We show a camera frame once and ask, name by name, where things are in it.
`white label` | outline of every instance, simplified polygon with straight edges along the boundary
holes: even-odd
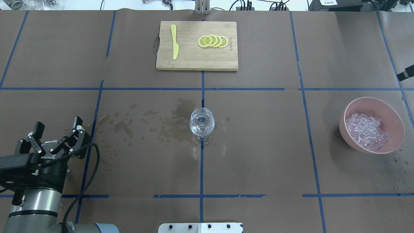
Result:
[[[319,1],[322,4],[322,6],[334,6],[334,5],[338,5],[338,3],[336,2],[336,0],[319,0]]]

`yellow knife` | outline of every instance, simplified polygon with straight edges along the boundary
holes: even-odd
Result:
[[[175,24],[171,25],[171,34],[173,35],[173,59],[177,59],[178,50],[180,47],[177,44],[177,26]]]

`metal bracket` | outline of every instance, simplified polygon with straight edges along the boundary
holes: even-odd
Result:
[[[243,233],[242,223],[164,223],[158,233]]]
[[[196,15],[209,15],[211,11],[210,0],[195,0],[194,11]]]

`wooden cutting board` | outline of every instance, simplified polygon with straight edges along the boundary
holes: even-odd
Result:
[[[176,60],[173,60],[172,24],[177,26],[180,46]],[[198,39],[209,34],[225,36],[229,44],[222,49],[198,46]],[[237,71],[236,22],[161,21],[156,69]]]

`pink bowl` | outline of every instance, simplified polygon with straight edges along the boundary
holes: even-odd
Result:
[[[373,117],[380,118],[380,128],[391,137],[390,141],[381,146],[376,152],[360,146],[351,137],[345,124],[345,119],[349,118],[355,112],[371,114]],[[348,145],[358,151],[369,154],[387,154],[393,152],[401,146],[404,140],[404,125],[401,117],[390,105],[372,97],[361,97],[350,102],[339,120],[339,130]]]

